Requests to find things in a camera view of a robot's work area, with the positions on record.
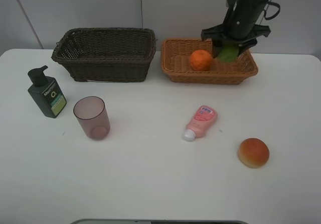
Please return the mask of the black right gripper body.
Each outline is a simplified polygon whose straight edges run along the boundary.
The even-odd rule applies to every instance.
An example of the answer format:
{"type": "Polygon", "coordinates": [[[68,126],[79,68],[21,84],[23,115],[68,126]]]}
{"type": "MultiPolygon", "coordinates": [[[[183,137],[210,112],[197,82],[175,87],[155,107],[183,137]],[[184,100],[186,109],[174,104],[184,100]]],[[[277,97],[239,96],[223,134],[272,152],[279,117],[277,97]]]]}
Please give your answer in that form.
{"type": "Polygon", "coordinates": [[[271,30],[268,26],[256,24],[264,11],[268,0],[257,3],[251,2],[245,6],[245,1],[226,0],[228,10],[223,23],[201,31],[201,39],[211,39],[221,43],[242,44],[260,36],[268,37],[271,30]]]}

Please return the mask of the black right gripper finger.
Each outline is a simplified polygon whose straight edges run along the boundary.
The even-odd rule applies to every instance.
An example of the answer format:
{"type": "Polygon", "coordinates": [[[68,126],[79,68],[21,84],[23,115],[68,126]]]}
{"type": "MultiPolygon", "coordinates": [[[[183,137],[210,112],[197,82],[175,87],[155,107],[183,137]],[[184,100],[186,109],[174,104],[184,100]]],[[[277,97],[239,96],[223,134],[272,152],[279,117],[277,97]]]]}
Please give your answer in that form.
{"type": "Polygon", "coordinates": [[[240,56],[241,54],[243,54],[244,52],[246,52],[250,48],[256,46],[256,44],[257,44],[256,38],[250,39],[246,42],[242,42],[242,43],[238,44],[239,52],[238,52],[237,56],[240,56]]]}
{"type": "Polygon", "coordinates": [[[223,57],[223,50],[226,45],[226,41],[224,40],[212,40],[212,48],[213,48],[213,56],[215,58],[222,58],[223,57]]]}

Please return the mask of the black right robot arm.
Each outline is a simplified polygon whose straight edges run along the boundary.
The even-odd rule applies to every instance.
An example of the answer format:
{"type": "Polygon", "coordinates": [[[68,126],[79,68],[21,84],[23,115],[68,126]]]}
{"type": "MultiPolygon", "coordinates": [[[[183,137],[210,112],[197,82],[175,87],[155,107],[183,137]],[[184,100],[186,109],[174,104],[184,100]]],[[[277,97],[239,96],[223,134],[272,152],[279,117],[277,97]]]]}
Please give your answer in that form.
{"type": "Polygon", "coordinates": [[[238,46],[238,55],[254,47],[257,38],[268,37],[268,26],[256,24],[263,14],[269,21],[280,13],[280,5],[271,0],[226,0],[228,10],[222,24],[203,29],[201,39],[210,39],[214,57],[218,57],[227,46],[238,46]]]}

